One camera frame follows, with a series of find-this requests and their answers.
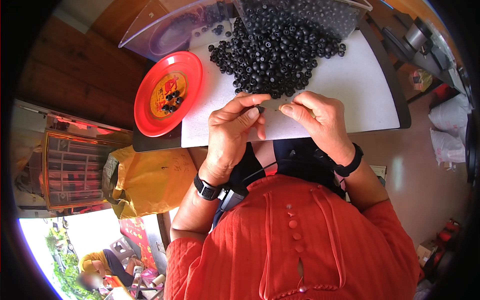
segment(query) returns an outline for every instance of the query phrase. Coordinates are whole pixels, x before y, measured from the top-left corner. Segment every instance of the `metal cylinder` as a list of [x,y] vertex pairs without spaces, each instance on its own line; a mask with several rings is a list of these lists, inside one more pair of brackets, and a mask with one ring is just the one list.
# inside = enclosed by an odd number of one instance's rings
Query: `metal cylinder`
[[432,32],[427,28],[425,23],[417,17],[408,32],[405,34],[405,39],[412,48],[418,51],[431,36]]

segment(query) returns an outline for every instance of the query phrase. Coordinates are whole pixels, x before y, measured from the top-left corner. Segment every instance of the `clear plastic cover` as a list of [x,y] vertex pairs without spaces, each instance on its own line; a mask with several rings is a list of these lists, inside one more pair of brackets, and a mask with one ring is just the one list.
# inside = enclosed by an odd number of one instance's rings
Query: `clear plastic cover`
[[249,34],[271,24],[303,19],[335,38],[346,39],[372,6],[365,0],[233,0]]
[[225,2],[200,0],[163,17],[158,0],[138,14],[119,43],[150,60],[225,39],[231,31]]

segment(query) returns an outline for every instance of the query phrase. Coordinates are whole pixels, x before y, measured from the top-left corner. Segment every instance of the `orange shirt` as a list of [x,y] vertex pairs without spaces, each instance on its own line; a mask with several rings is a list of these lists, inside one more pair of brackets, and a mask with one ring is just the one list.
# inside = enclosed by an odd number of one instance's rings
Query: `orange shirt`
[[284,175],[248,189],[204,243],[169,245],[165,299],[412,299],[420,266],[390,202],[361,214]]

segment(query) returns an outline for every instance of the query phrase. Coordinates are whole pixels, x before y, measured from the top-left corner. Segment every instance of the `wrist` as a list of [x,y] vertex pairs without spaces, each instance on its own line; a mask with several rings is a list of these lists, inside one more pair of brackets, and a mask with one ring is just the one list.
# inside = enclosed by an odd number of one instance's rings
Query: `wrist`
[[345,146],[332,154],[328,154],[328,156],[330,156],[337,165],[346,167],[352,163],[353,158],[355,157],[355,146],[349,141]]
[[212,164],[207,158],[198,170],[198,177],[211,186],[220,186],[227,183],[231,172],[232,170],[229,168],[221,168]]

